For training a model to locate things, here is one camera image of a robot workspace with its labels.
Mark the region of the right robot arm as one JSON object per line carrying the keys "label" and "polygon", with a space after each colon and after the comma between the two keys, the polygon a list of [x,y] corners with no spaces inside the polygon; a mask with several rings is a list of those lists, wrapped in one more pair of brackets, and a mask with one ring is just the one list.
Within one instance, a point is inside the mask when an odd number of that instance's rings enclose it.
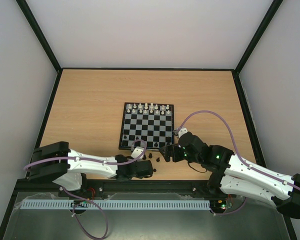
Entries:
{"label": "right robot arm", "polygon": [[231,149],[207,145],[183,129],[176,144],[159,149],[166,162],[196,163],[211,172],[208,191],[258,200],[289,218],[300,219],[300,174],[278,173],[240,158]]}

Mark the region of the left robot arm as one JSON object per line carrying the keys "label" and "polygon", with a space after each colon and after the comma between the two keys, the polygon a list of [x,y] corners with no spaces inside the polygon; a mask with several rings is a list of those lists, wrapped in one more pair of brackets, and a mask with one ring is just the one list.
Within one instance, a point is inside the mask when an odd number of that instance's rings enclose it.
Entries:
{"label": "left robot arm", "polygon": [[117,181],[149,178],[154,169],[145,156],[146,149],[140,146],[129,156],[102,157],[78,152],[69,148],[68,142],[59,141],[36,148],[23,170],[29,172],[31,183],[54,183],[70,192],[84,188],[87,174]]}

